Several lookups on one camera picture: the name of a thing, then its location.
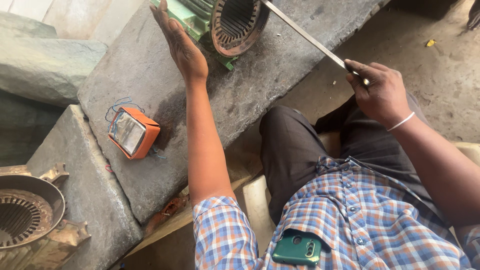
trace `green motor housing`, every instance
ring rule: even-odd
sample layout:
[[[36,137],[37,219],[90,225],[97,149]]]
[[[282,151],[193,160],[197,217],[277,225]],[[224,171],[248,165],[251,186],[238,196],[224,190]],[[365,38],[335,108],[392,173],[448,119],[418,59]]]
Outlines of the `green motor housing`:
[[[157,8],[159,0],[150,0]],[[229,70],[263,31],[270,10],[260,0],[168,0],[167,13]]]

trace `dark trousers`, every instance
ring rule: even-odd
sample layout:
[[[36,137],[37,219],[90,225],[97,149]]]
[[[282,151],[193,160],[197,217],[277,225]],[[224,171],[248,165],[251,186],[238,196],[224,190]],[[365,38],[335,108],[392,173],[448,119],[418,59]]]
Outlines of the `dark trousers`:
[[[416,98],[407,93],[410,109],[428,124]],[[403,182],[435,213],[441,213],[421,184],[410,159],[385,127],[360,111],[355,95],[340,108],[317,120],[313,128],[300,113],[284,106],[272,108],[260,122],[260,158],[272,200],[275,224],[287,201],[316,176],[319,156],[328,156],[317,134],[340,131],[340,159],[352,156],[371,169]]]

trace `green smartphone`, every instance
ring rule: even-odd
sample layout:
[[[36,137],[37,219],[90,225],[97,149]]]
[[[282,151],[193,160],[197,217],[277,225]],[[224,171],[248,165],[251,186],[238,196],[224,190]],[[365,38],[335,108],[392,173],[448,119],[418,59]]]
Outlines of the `green smartphone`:
[[[272,254],[274,262],[315,266],[320,260],[322,242],[314,233],[286,229]]]

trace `plaid shirt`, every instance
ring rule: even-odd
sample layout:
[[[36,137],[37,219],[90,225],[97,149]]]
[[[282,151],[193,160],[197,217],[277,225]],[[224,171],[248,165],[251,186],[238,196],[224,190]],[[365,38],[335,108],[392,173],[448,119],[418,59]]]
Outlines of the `plaid shirt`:
[[[282,232],[318,235],[317,269],[480,268],[480,227],[465,239],[464,250],[445,224],[396,179],[348,158],[320,157],[318,176],[297,191],[263,256],[247,217],[230,197],[213,197],[193,208],[198,269],[307,269],[272,261]]]

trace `shirt button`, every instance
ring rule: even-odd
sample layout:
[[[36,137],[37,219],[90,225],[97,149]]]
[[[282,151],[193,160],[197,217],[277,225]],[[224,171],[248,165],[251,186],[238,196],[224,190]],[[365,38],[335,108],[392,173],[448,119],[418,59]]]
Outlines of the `shirt button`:
[[[357,238],[357,244],[359,244],[359,245],[364,245],[364,244],[365,244],[365,240],[363,240],[363,238],[359,237],[359,238]]]

